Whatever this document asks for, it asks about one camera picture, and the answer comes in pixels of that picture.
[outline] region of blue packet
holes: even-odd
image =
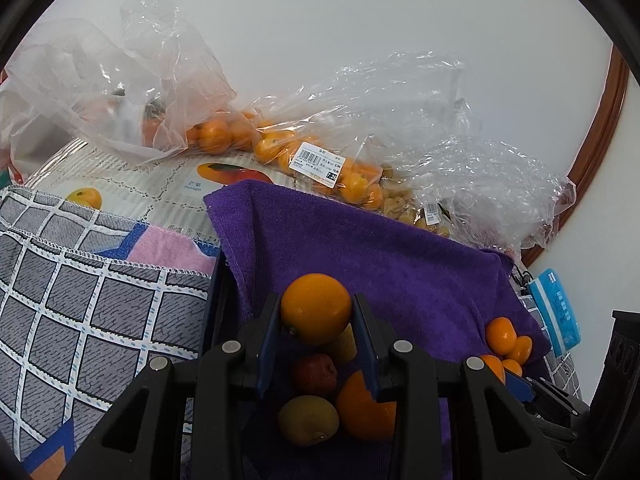
[[[542,319],[556,357],[560,357],[580,341],[580,327],[569,298],[553,269],[547,269],[527,284]]]

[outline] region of purple cloth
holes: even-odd
[[[282,293],[302,274],[322,272],[350,294],[363,292],[376,317],[435,358],[461,362],[490,353],[484,327],[498,316],[533,339],[531,361],[550,349],[511,288],[512,263],[502,254],[253,180],[220,189],[204,202],[238,282],[238,322],[257,316],[268,292]],[[318,446],[294,448],[280,436],[276,414],[295,396],[288,369],[305,351],[310,352],[282,336],[270,390],[242,432],[243,451],[255,471],[261,480],[386,478],[387,443],[359,442],[340,430]],[[338,380],[357,368],[357,362],[343,367]],[[440,411],[443,478],[450,478],[445,401]]]

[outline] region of brown wooden trim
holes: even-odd
[[[580,147],[578,156],[575,158],[574,165],[569,171],[569,178],[575,183],[575,205],[560,214],[558,230],[575,211],[604,160],[611,139],[616,132],[616,126],[618,126],[628,79],[629,67],[622,59],[620,51],[614,46],[611,49],[609,73],[607,73],[607,81],[600,98],[598,111],[593,118],[589,133]],[[540,246],[522,251],[522,263],[527,267],[530,266],[542,254],[542,251],[544,249]]]

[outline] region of white sticker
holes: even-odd
[[[424,215],[426,217],[427,225],[440,223],[440,212],[438,211],[438,204],[427,204],[426,206],[424,206]]]
[[[344,165],[344,160],[343,156],[334,155],[324,148],[303,142],[289,167],[311,177],[320,184],[333,188]]]

